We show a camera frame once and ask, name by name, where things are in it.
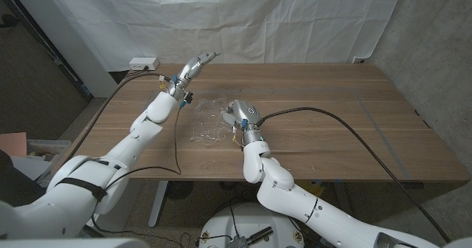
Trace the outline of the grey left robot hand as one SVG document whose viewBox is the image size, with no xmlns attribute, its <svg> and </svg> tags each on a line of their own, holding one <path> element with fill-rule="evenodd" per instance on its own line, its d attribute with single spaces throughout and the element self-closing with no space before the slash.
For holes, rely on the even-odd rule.
<svg viewBox="0 0 472 248">
<path fill-rule="evenodd" d="M 183 100 L 186 94 L 186 88 L 190 82 L 197 78 L 203 67 L 220 55 L 219 52 L 207 52 L 202 55 L 191 58 L 181 69 L 174 75 L 170 82 L 169 94 L 176 100 Z"/>
</svg>

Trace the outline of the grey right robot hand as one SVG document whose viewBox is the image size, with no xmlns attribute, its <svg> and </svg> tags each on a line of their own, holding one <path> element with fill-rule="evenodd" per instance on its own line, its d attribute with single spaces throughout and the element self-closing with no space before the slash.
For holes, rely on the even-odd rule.
<svg viewBox="0 0 472 248">
<path fill-rule="evenodd" d="M 225 124 L 242 131 L 242 145 L 264 140 L 257 126 L 261 117 L 252 104 L 244 100 L 233 100 L 221 110 L 221 116 Z"/>
</svg>

